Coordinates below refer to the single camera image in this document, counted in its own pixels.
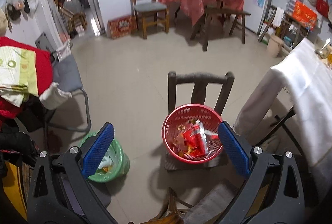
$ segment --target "wooden bench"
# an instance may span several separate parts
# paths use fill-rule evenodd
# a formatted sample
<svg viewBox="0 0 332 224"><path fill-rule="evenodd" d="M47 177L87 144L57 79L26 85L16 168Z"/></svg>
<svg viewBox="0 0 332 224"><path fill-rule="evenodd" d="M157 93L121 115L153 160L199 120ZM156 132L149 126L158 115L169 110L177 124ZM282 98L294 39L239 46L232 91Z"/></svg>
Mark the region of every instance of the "wooden bench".
<svg viewBox="0 0 332 224"><path fill-rule="evenodd" d="M204 15L198 20L198 22L194 25L193 32L191 34L190 39L193 40L197 33L201 31L201 28L203 27L205 34L204 34L204 40L203 40L203 51L207 51L208 49L208 42L209 42L209 31L210 31L210 24L212 20L213 15L235 15L235 19L232 25L232 28L230 29L229 35L233 34L234 28L237 24L237 20L239 16L242 17L242 44L245 42L245 16L250 16L251 14L246 11L240 11L240 10L234 10L234 9L227 9L227 8L218 8L218 7L205 7Z"/></svg>

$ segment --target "red plastic basket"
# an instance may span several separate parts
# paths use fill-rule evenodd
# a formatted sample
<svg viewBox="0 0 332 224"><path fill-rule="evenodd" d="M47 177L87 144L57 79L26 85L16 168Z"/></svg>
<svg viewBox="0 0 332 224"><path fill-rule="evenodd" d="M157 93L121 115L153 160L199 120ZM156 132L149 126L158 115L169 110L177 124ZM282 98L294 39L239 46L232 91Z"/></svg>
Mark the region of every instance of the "red plastic basket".
<svg viewBox="0 0 332 224"><path fill-rule="evenodd" d="M189 164L201 164L214 159L222 151L222 144L218 139L209 142L209 150L213 150L212 154L200 158L196 158L188 154L186 155L187 158L182 158L172 150L173 140L178 135L178 126L190 119L200 120L205 129L215 133L217 133L218 125L222 122L222 119L218 113L216 113L212 108L201 104L186 104L176 108L166 117L163 124L162 137L167 150L170 155L176 159Z"/></svg>

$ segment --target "metal screw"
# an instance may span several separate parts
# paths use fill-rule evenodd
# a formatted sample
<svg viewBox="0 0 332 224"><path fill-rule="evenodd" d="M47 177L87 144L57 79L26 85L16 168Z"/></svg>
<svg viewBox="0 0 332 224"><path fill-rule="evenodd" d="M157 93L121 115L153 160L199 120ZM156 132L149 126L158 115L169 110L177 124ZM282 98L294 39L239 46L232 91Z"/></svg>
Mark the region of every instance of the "metal screw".
<svg viewBox="0 0 332 224"><path fill-rule="evenodd" d="M69 151L70 151L71 154L76 154L78 152L78 147L76 147L76 146L72 147L72 148L70 148Z"/></svg>
<svg viewBox="0 0 332 224"><path fill-rule="evenodd" d="M263 152L263 150L262 150L260 147L255 147L255 148L254 148L254 152L255 152L256 154L261 154L261 153Z"/></svg>
<svg viewBox="0 0 332 224"><path fill-rule="evenodd" d="M40 154L39 154L39 156L40 156L41 158L46 157L46 155L47 155L46 151L42 151L42 152L40 152Z"/></svg>
<svg viewBox="0 0 332 224"><path fill-rule="evenodd" d="M285 154L286 154L286 157L288 157L288 158L293 157L293 154L291 152L289 152L289 151L287 151Z"/></svg>

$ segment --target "cardboard box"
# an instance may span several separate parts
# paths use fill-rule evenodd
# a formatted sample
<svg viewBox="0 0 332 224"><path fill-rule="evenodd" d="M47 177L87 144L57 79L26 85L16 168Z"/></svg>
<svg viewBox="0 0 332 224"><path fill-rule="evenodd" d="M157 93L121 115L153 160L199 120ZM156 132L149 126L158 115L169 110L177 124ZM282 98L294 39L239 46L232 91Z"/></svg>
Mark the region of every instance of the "cardboard box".
<svg viewBox="0 0 332 224"><path fill-rule="evenodd" d="M116 39L137 31L135 16L125 16L107 23L108 37Z"/></svg>

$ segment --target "plastic bucket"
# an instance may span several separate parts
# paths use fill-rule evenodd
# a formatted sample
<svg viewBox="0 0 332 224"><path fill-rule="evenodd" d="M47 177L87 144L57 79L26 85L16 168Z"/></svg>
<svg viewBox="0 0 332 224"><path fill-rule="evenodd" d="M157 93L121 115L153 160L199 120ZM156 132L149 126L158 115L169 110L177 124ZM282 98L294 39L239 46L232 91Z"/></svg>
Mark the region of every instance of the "plastic bucket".
<svg viewBox="0 0 332 224"><path fill-rule="evenodd" d="M88 137L95 136L97 132L88 133L80 142L79 147L86 141ZM116 153L116 158L113 159L113 168L108 172L99 172L97 171L94 175L89 176L91 181L97 183L106 183L109 182L121 175L127 174L130 168L130 161L128 156L123 152L120 143L114 139L111 145Z"/></svg>
<svg viewBox="0 0 332 224"><path fill-rule="evenodd" d="M283 40L276 35L271 35L268 46L266 48L271 57L277 57L283 46Z"/></svg>

